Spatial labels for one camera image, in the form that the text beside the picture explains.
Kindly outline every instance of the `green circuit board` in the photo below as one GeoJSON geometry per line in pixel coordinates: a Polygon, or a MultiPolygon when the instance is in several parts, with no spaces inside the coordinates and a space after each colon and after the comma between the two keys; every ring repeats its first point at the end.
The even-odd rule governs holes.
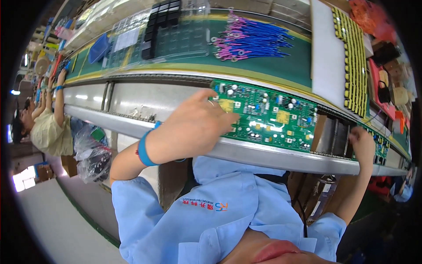
{"type": "Polygon", "coordinates": [[[374,131],[368,126],[360,126],[362,126],[369,134],[371,134],[375,141],[375,155],[373,158],[373,163],[385,165],[385,162],[387,160],[387,152],[390,148],[390,142],[385,137],[381,136],[378,132],[374,131]]]}
{"type": "Polygon", "coordinates": [[[214,80],[210,98],[226,112],[240,115],[225,138],[309,152],[317,122],[317,105],[303,98],[238,82],[214,80]]]}

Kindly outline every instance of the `shirt logo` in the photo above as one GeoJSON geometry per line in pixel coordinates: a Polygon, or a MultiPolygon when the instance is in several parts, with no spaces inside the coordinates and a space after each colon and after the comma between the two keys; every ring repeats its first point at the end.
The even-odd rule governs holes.
{"type": "Polygon", "coordinates": [[[214,203],[207,200],[201,199],[190,199],[190,198],[183,198],[182,204],[190,205],[190,206],[197,206],[198,208],[206,208],[207,210],[213,210],[218,212],[227,211],[229,205],[226,203],[214,203]]]}

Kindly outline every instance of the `red bag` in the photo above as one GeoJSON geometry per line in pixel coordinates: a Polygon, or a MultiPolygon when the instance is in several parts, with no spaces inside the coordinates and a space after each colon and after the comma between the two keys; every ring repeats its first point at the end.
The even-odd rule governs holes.
{"type": "Polygon", "coordinates": [[[352,8],[349,13],[350,18],[363,29],[363,32],[396,45],[395,29],[382,7],[366,0],[350,0],[349,4],[352,8]]]}

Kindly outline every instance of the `wrist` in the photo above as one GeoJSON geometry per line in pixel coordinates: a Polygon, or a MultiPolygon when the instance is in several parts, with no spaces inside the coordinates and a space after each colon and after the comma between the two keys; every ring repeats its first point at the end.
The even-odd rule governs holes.
{"type": "Polygon", "coordinates": [[[359,167],[360,167],[360,171],[359,171],[360,175],[365,175],[365,176],[369,176],[369,177],[372,175],[373,164],[371,164],[371,163],[360,163],[359,162],[359,167]]]}
{"type": "Polygon", "coordinates": [[[160,135],[161,128],[157,128],[148,133],[145,138],[145,150],[149,159],[156,164],[163,164],[173,161],[171,149],[160,135]]]}

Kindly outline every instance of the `light blue shirt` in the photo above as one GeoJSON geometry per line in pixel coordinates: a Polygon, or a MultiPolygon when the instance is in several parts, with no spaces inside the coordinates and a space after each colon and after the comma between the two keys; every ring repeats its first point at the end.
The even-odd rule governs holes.
{"type": "Polygon", "coordinates": [[[291,206],[286,185],[254,175],[282,176],[285,171],[202,156],[193,171],[201,185],[177,199],[166,213],[144,178],[113,183],[120,253],[127,262],[216,264],[248,227],[336,261],[346,223],[325,214],[308,227],[304,238],[302,220],[291,206]]]}
{"type": "Polygon", "coordinates": [[[400,194],[394,195],[395,188],[396,188],[396,184],[393,184],[393,186],[390,189],[390,194],[393,195],[393,198],[399,203],[407,202],[413,194],[413,188],[408,183],[404,185],[403,193],[401,195],[400,194]]]}

